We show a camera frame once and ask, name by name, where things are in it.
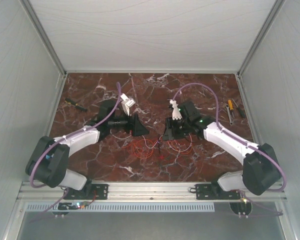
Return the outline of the black screwdriver right side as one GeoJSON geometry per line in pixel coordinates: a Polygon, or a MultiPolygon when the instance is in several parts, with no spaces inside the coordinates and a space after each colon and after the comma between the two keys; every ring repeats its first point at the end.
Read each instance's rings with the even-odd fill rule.
{"type": "Polygon", "coordinates": [[[238,112],[239,112],[239,115],[240,115],[243,119],[245,119],[245,118],[246,118],[245,111],[240,107],[240,105],[238,104],[237,101],[235,102],[235,104],[236,104],[236,109],[237,109],[238,112]]]}

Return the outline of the aluminium front rail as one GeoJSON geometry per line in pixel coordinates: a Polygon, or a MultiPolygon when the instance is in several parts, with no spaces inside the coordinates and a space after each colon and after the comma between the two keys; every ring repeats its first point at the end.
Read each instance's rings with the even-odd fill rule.
{"type": "MultiPolygon", "coordinates": [[[[110,202],[195,202],[196,195],[190,192],[197,182],[124,182],[94,181],[107,184],[107,200],[110,202]]],[[[63,195],[59,188],[44,186],[33,188],[22,182],[17,198],[28,201],[56,201],[63,195]]]]}

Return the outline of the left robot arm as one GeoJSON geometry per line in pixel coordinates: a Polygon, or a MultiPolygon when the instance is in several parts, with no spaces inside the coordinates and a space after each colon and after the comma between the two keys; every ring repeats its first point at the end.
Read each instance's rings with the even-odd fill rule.
{"type": "Polygon", "coordinates": [[[39,139],[25,168],[30,184],[34,188],[48,186],[75,190],[81,199],[89,198],[93,187],[88,178],[68,168],[69,157],[74,153],[103,141],[112,129],[124,130],[133,137],[149,134],[140,122],[138,114],[131,114],[130,108],[135,104],[132,98],[116,102],[102,102],[96,119],[88,125],[68,135],[39,139]]]}

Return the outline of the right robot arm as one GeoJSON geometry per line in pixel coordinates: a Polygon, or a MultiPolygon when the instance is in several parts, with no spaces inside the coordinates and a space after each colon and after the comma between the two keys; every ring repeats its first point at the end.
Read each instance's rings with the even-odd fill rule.
{"type": "Polygon", "coordinates": [[[177,104],[171,99],[169,108],[172,115],[165,120],[162,140],[179,140],[194,134],[199,140],[222,148],[242,165],[242,170],[224,173],[211,186],[215,198],[222,199],[234,190],[248,190],[260,196],[281,179],[277,156],[271,145],[258,145],[229,131],[213,117],[201,115],[192,101],[177,104]]]}

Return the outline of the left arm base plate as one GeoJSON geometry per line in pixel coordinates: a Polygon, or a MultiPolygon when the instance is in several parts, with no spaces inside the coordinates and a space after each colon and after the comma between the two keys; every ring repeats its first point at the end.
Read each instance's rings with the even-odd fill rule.
{"type": "Polygon", "coordinates": [[[107,200],[108,199],[108,184],[91,183],[85,186],[82,190],[70,189],[64,197],[65,200],[107,200]]]}

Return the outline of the black yellow screwdriver left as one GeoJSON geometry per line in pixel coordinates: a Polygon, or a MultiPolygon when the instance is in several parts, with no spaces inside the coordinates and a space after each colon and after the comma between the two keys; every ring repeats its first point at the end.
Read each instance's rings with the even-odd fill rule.
{"type": "Polygon", "coordinates": [[[79,105],[76,101],[70,99],[70,98],[65,98],[64,101],[70,105],[70,106],[73,106],[75,107],[76,109],[82,111],[82,112],[87,112],[88,109],[87,108],[84,108],[83,106],[79,105]]]}

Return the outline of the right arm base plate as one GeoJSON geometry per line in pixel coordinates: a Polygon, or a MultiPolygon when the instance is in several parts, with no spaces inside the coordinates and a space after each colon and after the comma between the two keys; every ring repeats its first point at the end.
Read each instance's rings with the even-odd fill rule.
{"type": "Polygon", "coordinates": [[[224,191],[217,183],[202,183],[194,186],[197,200],[239,200],[241,195],[234,191],[224,191]]]}

